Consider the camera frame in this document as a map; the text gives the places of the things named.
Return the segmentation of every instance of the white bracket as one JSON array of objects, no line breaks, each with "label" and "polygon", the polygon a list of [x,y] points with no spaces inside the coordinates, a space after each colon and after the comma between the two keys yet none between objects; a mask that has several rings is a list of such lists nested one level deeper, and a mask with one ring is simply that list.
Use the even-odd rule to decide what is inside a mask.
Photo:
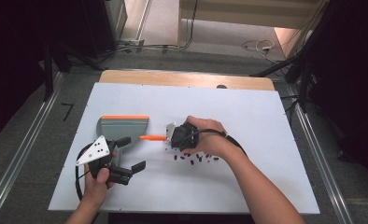
[{"label": "white bracket", "polygon": [[100,135],[96,141],[86,150],[84,154],[77,160],[76,166],[84,163],[95,161],[109,154],[107,141],[104,136]]},{"label": "white bracket", "polygon": [[176,123],[170,123],[166,125],[166,140],[164,141],[166,144],[170,144],[172,142],[173,132],[175,131]]}]

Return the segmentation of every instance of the wooden board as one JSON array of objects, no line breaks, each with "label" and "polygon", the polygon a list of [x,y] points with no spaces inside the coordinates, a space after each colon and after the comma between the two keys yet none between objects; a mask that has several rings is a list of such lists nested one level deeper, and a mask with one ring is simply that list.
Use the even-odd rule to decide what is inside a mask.
[{"label": "wooden board", "polygon": [[101,75],[100,82],[206,88],[217,88],[218,85],[224,85],[228,89],[237,90],[275,90],[272,80],[267,77],[234,77],[203,73],[143,70],[106,70]]}]

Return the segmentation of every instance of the tripod leg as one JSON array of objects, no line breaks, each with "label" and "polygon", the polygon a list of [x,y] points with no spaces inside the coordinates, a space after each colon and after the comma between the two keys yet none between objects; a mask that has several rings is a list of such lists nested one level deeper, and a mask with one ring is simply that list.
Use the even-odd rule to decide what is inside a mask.
[{"label": "tripod leg", "polygon": [[80,59],[82,62],[86,63],[87,65],[89,65],[91,68],[95,69],[95,70],[99,70],[99,71],[104,71],[106,69],[101,68],[98,64],[92,62],[91,60],[89,60],[87,57],[83,56],[82,54],[80,54],[79,52],[75,51],[74,49],[68,47],[65,43],[62,43],[60,41],[56,42],[57,45],[59,47],[61,47],[65,52],[70,53],[74,56],[76,56],[78,59]]},{"label": "tripod leg", "polygon": [[56,43],[50,43],[50,53],[53,61],[59,68],[59,71],[69,73],[71,70],[71,63],[67,59],[67,55],[59,48]]},{"label": "tripod leg", "polygon": [[53,93],[52,57],[50,55],[50,44],[44,44],[44,72],[45,72],[45,96],[47,101]]},{"label": "tripod leg", "polygon": [[279,70],[279,69],[282,69],[286,66],[289,66],[290,64],[292,63],[295,63],[295,61],[297,60],[297,57],[293,57],[293,58],[289,58],[287,60],[285,60],[284,62],[281,62],[281,63],[277,63],[275,64],[274,66],[260,72],[260,73],[257,73],[257,74],[254,74],[254,75],[249,75],[250,77],[266,77],[266,76],[269,76],[271,75],[272,73],[274,73],[275,71]]},{"label": "tripod leg", "polygon": [[306,66],[304,67],[303,76],[301,78],[300,96],[298,98],[300,107],[302,108],[304,113],[306,113],[306,95],[310,75],[311,75],[311,65],[310,62],[307,62]]}]

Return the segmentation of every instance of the metal frame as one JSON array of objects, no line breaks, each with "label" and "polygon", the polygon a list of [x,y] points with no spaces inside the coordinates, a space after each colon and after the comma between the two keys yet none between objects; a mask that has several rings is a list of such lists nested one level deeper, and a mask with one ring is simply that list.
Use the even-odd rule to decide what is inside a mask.
[{"label": "metal frame", "polygon": [[146,23],[146,17],[149,14],[149,8],[151,6],[151,0],[148,0],[146,3],[146,7],[144,8],[143,16],[141,17],[140,25],[137,30],[137,34],[135,36],[135,39],[139,40],[141,37],[141,34],[143,33],[144,24]]},{"label": "metal frame", "polygon": [[[290,95],[297,95],[297,90],[295,90],[292,85],[288,84],[288,89]],[[318,166],[318,169],[320,171],[324,186],[326,187],[326,190],[330,196],[330,200],[332,201],[333,208],[335,210],[336,216],[338,217],[339,223],[354,223],[351,214],[347,208],[347,203],[345,202],[344,196],[342,195],[341,190],[338,187],[329,163],[324,157],[323,150],[318,143],[318,139],[315,135],[315,132],[313,131],[307,114],[303,113],[301,107],[298,104],[295,106],[295,111],[304,129],[306,139],[312,151],[313,157],[315,158],[316,165]]]},{"label": "metal frame", "polygon": [[24,165],[27,156],[29,155],[33,143],[35,142],[42,126],[44,125],[44,121],[46,120],[52,106],[59,94],[60,89],[62,88],[62,83],[64,82],[64,75],[59,72],[54,79],[55,91],[52,93],[51,97],[47,102],[44,102],[40,107],[37,115],[35,116],[35,120],[33,121],[29,131],[24,136],[21,145],[19,146],[15,156],[13,157],[11,163],[9,164],[6,172],[3,177],[0,179],[0,209],[3,206],[4,201],[6,200],[10,190],[15,183],[16,178],[21,171],[22,166]]}]

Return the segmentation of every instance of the wrist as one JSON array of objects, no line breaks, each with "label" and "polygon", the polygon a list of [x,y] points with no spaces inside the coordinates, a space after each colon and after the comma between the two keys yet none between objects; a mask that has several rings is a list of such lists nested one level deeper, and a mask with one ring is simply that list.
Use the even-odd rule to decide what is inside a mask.
[{"label": "wrist", "polygon": [[79,202],[78,209],[97,213],[101,206],[101,204],[95,203],[94,200],[84,195],[82,200]]},{"label": "wrist", "polygon": [[228,162],[231,158],[235,158],[241,155],[246,157],[245,153],[240,147],[235,146],[227,139],[225,139],[225,141],[227,142],[227,144],[223,145],[224,149],[221,151],[220,155],[225,161]]},{"label": "wrist", "polygon": [[89,203],[87,200],[81,200],[76,211],[65,222],[66,224],[91,223],[99,208]]}]

